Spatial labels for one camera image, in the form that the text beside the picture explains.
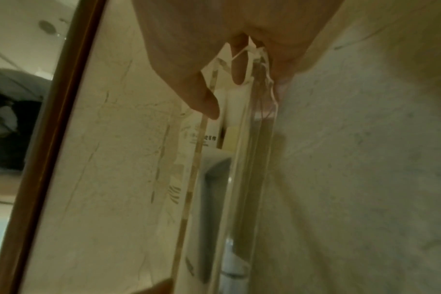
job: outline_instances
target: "clear plastic wrapper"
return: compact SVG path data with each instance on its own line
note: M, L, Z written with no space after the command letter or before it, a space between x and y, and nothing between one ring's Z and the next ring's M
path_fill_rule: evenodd
M181 105L168 123L154 199L162 209L149 252L154 281L171 276L175 294L249 292L262 190L277 116L268 58L247 48L241 86L230 62L206 69L217 121Z

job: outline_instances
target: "marble surface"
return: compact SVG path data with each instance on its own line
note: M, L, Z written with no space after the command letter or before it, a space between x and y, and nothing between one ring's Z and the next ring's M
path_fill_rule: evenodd
M156 282L151 200L174 93L110 0L22 293ZM441 0L347 0L281 105L252 293L441 294Z

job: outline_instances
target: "brown table edge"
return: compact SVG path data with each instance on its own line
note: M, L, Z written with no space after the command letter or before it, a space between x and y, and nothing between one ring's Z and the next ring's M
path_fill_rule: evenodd
M32 142L0 250L0 294L16 294L106 0L80 1Z

